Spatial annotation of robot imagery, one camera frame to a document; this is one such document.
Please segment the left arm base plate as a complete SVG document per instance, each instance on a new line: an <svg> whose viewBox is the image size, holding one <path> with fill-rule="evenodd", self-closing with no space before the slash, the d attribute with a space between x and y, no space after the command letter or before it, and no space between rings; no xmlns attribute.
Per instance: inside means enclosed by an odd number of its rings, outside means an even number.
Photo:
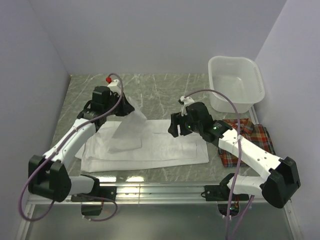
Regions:
<svg viewBox="0 0 320 240"><path fill-rule="evenodd" d="M78 193L71 196L72 202L101 202L105 199L115 201L117 195L116 186L100 186L95 192Z"/></svg>

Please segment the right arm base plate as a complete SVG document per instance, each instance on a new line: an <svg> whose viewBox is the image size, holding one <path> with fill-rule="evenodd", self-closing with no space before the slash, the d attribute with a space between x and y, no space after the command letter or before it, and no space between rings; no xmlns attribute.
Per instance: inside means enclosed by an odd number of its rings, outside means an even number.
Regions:
<svg viewBox="0 0 320 240"><path fill-rule="evenodd" d="M223 202L229 200L230 189L222 185L205 185L204 191L200 194L207 202ZM248 201L248 194L232 194L232 201Z"/></svg>

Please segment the white plastic basin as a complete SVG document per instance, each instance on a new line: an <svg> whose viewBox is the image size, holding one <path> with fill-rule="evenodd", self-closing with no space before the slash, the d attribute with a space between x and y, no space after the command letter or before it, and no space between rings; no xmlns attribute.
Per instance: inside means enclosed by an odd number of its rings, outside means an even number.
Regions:
<svg viewBox="0 0 320 240"><path fill-rule="evenodd" d="M208 61L208 82L210 89L228 97L240 114L265 97L259 67L246 57L212 57Z"/></svg>

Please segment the aluminium mounting rail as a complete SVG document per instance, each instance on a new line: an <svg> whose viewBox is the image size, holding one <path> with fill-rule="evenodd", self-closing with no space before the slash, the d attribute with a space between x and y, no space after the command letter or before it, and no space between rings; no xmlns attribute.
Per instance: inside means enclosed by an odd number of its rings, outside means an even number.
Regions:
<svg viewBox="0 0 320 240"><path fill-rule="evenodd" d="M216 182L102 182L100 186L116 186L117 204L226 204L228 201L206 201L201 197L206 185Z"/></svg>

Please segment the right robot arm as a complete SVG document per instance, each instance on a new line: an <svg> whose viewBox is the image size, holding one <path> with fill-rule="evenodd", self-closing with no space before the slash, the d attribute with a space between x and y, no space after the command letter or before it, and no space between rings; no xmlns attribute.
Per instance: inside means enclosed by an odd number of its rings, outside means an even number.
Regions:
<svg viewBox="0 0 320 240"><path fill-rule="evenodd" d="M301 186L296 162L284 159L258 147L223 120L214 120L204 103L190 97L179 100L180 112L170 116L168 132L175 138L191 133L199 134L204 141L225 150L255 170L258 176L228 174L219 184L214 201L239 197L248 200L250 195L262 196L276 208L283 208Z"/></svg>

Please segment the white long sleeve shirt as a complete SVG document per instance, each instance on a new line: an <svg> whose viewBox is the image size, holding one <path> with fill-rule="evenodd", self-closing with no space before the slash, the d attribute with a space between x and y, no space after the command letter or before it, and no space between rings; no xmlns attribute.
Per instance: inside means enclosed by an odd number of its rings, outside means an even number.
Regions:
<svg viewBox="0 0 320 240"><path fill-rule="evenodd" d="M207 143L197 134L174 138L170 120L148 120L136 101L122 121L107 121L76 153L81 170L144 170L209 162Z"/></svg>

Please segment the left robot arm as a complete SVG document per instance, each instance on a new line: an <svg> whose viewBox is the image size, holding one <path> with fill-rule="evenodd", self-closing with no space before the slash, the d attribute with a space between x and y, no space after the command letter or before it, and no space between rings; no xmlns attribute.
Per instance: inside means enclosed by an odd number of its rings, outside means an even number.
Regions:
<svg viewBox="0 0 320 240"><path fill-rule="evenodd" d="M67 166L78 150L106 122L108 116L124 117L134 111L126 99L123 88L110 83L97 86L92 98L77 115L69 131L42 156L34 155L28 163L28 191L54 202L67 196L84 195L96 201L101 195L100 181L89 175L71 177Z"/></svg>

